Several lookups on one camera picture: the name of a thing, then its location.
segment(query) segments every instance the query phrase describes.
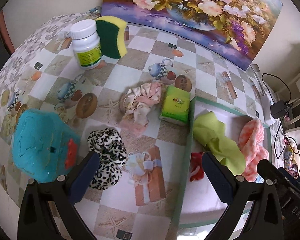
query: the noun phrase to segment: white bottle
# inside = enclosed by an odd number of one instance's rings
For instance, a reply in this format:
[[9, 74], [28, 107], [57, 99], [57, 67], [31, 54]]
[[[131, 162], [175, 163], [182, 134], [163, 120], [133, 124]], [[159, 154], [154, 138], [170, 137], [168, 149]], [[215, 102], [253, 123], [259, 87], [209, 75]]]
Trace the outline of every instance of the white bottle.
[[82, 20], [70, 28], [72, 49], [78, 64], [83, 69], [92, 69], [101, 61], [100, 38], [97, 24], [92, 19]]

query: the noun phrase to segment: logo on tissue pack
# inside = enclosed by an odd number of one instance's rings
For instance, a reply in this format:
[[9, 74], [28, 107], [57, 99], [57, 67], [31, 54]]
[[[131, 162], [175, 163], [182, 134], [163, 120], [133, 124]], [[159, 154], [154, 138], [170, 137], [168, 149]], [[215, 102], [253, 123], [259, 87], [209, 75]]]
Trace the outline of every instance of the logo on tissue pack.
[[176, 102], [179, 105], [183, 105], [185, 103], [184, 100], [181, 100], [181, 99], [178, 99], [178, 98], [174, 98], [173, 101]]

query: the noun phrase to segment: silver bolt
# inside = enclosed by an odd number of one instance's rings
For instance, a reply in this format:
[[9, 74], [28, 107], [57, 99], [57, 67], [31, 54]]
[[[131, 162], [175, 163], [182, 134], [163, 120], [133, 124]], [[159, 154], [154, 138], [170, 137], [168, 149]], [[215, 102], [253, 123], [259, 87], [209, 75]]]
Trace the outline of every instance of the silver bolt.
[[271, 185], [273, 184], [272, 180], [270, 180], [270, 179], [267, 179], [267, 180], [266, 180], [266, 183], [267, 183], [269, 186], [271, 186]]
[[29, 185], [34, 184], [34, 179], [28, 179], [28, 184]]
[[66, 176], [65, 175], [60, 175], [57, 177], [57, 181], [64, 181], [66, 179]]
[[243, 182], [244, 181], [244, 177], [241, 175], [238, 175], [235, 177], [237, 179], [237, 181]]

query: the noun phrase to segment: painting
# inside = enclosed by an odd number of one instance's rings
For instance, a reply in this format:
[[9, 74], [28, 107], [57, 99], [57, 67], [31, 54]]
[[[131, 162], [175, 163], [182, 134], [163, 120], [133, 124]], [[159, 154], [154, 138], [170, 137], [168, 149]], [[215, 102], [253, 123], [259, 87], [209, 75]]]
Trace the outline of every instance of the painting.
[[281, 8], [279, 0], [103, 0], [102, 15], [174, 33], [246, 70]]

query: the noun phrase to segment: sponge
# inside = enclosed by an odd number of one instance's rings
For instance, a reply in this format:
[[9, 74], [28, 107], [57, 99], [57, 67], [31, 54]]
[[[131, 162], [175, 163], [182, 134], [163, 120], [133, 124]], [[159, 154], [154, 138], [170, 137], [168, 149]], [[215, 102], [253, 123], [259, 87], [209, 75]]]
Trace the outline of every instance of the sponge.
[[124, 43], [124, 30], [127, 23], [114, 16], [99, 17], [96, 19], [96, 23], [102, 55], [117, 59], [126, 55], [127, 49]]

